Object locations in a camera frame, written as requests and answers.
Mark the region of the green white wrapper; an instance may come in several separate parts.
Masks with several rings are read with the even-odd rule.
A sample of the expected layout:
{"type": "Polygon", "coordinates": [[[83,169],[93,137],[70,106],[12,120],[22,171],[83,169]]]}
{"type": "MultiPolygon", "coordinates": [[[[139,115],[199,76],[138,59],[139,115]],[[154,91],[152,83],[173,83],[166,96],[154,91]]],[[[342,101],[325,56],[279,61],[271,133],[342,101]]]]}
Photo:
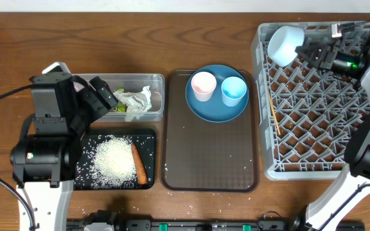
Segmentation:
{"type": "MultiPolygon", "coordinates": [[[[114,91],[114,94],[116,94],[116,93],[122,93],[124,91],[125,91],[124,88],[116,89],[114,91]]],[[[122,103],[122,102],[119,101],[118,104],[117,104],[117,106],[114,107],[112,109],[112,111],[113,112],[126,112],[126,109],[127,109],[126,105],[124,103],[122,103]]]]}

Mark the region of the light blue bowl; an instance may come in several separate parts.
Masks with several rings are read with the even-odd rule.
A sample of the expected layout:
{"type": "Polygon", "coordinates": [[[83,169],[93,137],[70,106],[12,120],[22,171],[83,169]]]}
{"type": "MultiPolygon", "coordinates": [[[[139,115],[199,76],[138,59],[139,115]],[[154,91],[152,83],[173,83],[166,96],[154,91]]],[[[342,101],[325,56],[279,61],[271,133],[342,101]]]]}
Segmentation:
{"type": "Polygon", "coordinates": [[[297,53],[296,47],[304,44],[304,31],[293,26],[280,27],[271,37],[267,54],[278,66],[284,67],[290,64],[297,53]]]}

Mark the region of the white tissue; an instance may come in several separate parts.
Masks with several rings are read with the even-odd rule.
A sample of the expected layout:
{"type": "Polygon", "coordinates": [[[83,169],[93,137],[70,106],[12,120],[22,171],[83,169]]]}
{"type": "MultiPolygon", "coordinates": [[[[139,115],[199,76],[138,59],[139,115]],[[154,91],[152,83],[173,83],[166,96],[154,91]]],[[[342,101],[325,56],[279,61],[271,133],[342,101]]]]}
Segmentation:
{"type": "Polygon", "coordinates": [[[151,91],[149,86],[143,87],[141,92],[122,92],[114,94],[118,102],[122,102],[126,105],[125,121],[131,122],[134,119],[139,119],[149,111],[152,107],[151,104],[151,91]]]}

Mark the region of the wooden chopstick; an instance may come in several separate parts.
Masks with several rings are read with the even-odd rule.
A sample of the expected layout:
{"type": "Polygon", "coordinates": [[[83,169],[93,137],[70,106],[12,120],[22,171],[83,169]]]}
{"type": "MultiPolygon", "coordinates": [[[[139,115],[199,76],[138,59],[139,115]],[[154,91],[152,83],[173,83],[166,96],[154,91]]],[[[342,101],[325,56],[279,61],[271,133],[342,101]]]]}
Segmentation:
{"type": "Polygon", "coordinates": [[[273,104],[271,92],[269,90],[268,90],[268,97],[269,97],[269,103],[270,103],[270,110],[272,112],[272,116],[274,118],[274,122],[275,122],[275,125],[276,125],[277,134],[280,136],[281,135],[281,130],[279,128],[279,123],[278,123],[278,120],[277,120],[277,117],[276,117],[276,112],[274,110],[274,104],[273,104]]]}

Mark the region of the white rice heap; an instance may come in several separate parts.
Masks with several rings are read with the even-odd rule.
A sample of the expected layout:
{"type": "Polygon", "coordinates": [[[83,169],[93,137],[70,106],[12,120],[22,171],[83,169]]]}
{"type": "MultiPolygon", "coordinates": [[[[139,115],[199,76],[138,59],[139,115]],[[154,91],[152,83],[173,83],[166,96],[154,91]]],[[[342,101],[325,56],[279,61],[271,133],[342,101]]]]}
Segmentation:
{"type": "Polygon", "coordinates": [[[136,167],[127,137],[90,135],[82,141],[82,156],[76,166],[78,190],[134,189],[136,167]]]}

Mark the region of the orange carrot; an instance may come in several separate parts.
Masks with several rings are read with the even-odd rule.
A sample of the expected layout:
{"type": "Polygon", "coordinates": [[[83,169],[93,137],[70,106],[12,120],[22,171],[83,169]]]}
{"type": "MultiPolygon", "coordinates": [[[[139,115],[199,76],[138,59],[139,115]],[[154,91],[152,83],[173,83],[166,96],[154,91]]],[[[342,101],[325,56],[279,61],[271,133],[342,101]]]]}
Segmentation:
{"type": "Polygon", "coordinates": [[[132,151],[132,156],[134,159],[134,164],[136,167],[136,175],[137,175],[137,180],[140,185],[144,185],[147,183],[148,178],[146,175],[145,167],[143,165],[143,162],[141,160],[141,157],[139,156],[139,152],[135,146],[135,144],[131,145],[131,151],[132,151]]]}

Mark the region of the light blue cup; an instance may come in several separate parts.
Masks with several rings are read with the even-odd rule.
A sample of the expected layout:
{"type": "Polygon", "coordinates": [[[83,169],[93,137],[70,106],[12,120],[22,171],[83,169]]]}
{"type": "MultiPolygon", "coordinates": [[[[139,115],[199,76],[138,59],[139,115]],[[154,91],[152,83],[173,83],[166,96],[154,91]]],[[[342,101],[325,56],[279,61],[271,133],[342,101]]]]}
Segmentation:
{"type": "Polygon", "coordinates": [[[222,82],[221,92],[223,103],[235,107],[247,93],[247,84],[242,78],[231,76],[222,82]]]}

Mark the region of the pink cup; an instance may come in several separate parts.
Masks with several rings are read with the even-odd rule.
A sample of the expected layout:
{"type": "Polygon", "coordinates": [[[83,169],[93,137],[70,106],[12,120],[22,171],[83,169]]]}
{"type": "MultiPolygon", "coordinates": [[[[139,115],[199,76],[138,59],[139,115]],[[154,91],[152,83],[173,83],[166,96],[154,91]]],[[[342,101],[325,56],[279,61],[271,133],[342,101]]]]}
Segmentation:
{"type": "Polygon", "coordinates": [[[191,88],[197,100],[208,101],[216,89],[216,78],[209,72],[199,72],[191,78],[191,88]]]}

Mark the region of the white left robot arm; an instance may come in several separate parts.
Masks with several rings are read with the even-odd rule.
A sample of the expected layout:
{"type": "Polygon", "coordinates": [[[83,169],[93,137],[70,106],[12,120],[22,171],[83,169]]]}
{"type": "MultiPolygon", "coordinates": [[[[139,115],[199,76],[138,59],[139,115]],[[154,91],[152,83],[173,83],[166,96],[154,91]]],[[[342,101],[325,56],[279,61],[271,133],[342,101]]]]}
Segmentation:
{"type": "Polygon", "coordinates": [[[23,122],[10,162],[24,200],[21,230],[65,230],[82,139],[118,103],[99,76],[89,81],[67,72],[34,76],[34,114],[23,122]]]}

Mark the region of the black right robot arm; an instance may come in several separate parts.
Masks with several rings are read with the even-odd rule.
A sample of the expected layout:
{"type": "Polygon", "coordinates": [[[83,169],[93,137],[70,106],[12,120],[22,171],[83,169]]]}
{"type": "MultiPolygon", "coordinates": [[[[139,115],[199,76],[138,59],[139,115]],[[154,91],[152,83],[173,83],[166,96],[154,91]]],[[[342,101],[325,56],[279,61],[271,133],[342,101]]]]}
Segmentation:
{"type": "MultiPolygon", "coordinates": [[[[321,71],[331,71],[360,82],[370,106],[370,34],[358,56],[337,46],[303,45],[295,49],[321,71]]],[[[336,230],[342,219],[370,194],[370,113],[344,150],[345,166],[327,190],[296,217],[292,230],[336,230]]]]}

